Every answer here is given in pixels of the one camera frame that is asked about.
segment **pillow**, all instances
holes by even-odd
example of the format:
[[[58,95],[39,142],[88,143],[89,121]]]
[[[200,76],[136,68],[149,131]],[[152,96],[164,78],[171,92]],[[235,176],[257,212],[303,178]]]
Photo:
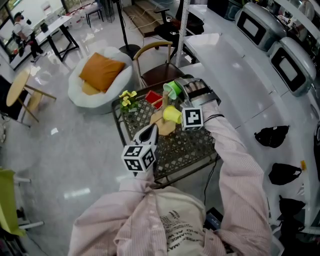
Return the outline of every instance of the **pillow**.
[[[96,88],[92,87],[86,81],[83,82],[82,92],[84,92],[86,95],[95,95],[95,94],[99,94],[100,93],[99,90],[97,90]]]
[[[123,62],[106,58],[95,52],[84,65],[79,77],[105,93],[124,66]]]

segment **black round base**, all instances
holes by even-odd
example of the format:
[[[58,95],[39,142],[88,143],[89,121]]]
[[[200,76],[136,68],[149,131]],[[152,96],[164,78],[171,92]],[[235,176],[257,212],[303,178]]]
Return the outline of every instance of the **black round base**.
[[[128,55],[131,60],[134,59],[134,56],[136,55],[136,53],[141,49],[139,45],[135,45],[135,44],[128,44],[128,49],[126,46],[122,46],[121,48],[119,48],[120,52]]]

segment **wooden cup stand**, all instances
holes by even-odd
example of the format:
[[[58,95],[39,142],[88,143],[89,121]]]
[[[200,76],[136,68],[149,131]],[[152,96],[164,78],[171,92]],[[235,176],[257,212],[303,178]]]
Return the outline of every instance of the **wooden cup stand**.
[[[164,110],[168,106],[168,95],[170,91],[163,91],[162,99],[159,99],[152,103],[154,106],[160,100],[162,100],[162,107],[158,112],[154,113],[150,118],[150,124],[156,124],[159,129],[159,135],[167,136],[176,129],[176,123],[174,121],[164,120]]]

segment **brown leather seat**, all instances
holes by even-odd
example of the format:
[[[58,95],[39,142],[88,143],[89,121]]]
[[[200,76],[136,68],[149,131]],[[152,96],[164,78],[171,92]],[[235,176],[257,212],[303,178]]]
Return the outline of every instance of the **brown leather seat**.
[[[143,79],[144,84],[149,87],[171,82],[183,75],[184,73],[175,65],[165,63],[147,71],[141,76],[141,78]]]

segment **black cap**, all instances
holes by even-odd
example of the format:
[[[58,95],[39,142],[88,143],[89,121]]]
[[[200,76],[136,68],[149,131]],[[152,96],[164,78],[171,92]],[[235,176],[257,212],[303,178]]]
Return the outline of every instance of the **black cap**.
[[[18,12],[14,15],[13,19],[16,20],[16,18],[19,17],[19,16],[22,16],[22,13],[21,13],[20,11],[18,11]]]

